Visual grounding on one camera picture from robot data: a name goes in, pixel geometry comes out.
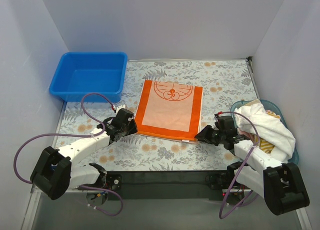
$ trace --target white cloth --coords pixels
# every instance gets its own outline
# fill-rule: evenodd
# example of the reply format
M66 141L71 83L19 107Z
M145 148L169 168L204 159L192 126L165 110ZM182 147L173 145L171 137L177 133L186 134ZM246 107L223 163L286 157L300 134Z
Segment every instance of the white cloth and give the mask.
M259 136L274 145L270 154L271 157L284 162L292 158L296 139L278 118L266 113L262 104L242 106L234 111L243 114L252 121ZM235 114L235 121L241 131L256 134L251 124L243 117Z

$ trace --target flower pattern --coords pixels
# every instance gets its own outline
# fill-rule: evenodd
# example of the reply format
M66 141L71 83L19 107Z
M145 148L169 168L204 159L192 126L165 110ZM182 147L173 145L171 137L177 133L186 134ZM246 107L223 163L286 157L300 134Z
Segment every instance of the flower pattern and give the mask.
M126 104L134 112L145 79L203 86L201 128L213 125L214 113L229 110L234 102L257 98L244 60L129 61L121 101L116 105ZM113 116L107 103L85 103L84 106L100 120ZM96 125L84 114L79 102L68 102L59 132L88 134ZM56 148L75 140L58 137ZM191 144L134 134L94 152L80 165L96 162L108 171L222 170L238 160L221 145Z

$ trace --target cartoon character face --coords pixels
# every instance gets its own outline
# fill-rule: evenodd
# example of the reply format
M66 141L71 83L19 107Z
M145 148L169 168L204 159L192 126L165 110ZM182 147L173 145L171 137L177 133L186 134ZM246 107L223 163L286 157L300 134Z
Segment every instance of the cartoon character face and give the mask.
M193 90L192 86L163 81L155 81L153 87L158 96L168 101L184 100L191 95Z

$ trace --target blue plastic bin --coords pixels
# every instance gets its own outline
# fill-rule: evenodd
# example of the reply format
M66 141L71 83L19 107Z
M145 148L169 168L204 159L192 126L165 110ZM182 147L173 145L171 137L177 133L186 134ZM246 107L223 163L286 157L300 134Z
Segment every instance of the blue plastic bin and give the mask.
M50 93L65 101L80 102L89 92L99 92L119 102L124 87L127 55L123 52L69 52L64 54L53 76ZM88 96L86 102L105 102Z
M282 115L280 109L278 106L276 106L274 103L272 103L271 101L267 101L267 100L260 100L261 103L263 104L264 109L266 110L271 110L273 112L275 112L277 115L279 115L281 117L281 122L284 124L284 126L286 128L287 124L285 122L285 118ZM247 103L249 103L250 101L237 101L235 102L232 106L231 106L231 110L230 111L235 111L235 108L239 108ZM298 151L296 148L294 148L294 152L292 155L292 158L290 160L288 160L288 162L293 162L294 164L298 164L299 162L299 155L298 155Z

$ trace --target yellow cloth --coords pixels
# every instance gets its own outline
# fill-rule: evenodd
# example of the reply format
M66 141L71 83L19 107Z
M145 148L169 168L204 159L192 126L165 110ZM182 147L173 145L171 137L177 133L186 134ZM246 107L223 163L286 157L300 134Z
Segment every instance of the yellow cloth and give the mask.
M275 112L270 111L270 110L266 110L266 113L270 116L276 117L278 119L281 119L281 117L279 115L277 115ZM254 136L254 141L256 142L258 140L258 137L255 135ZM260 138L260 145L259 145L260 149L262 151L264 151L265 153L271 153L271 151L273 150L273 148L275 147L274 145L272 145L270 142Z

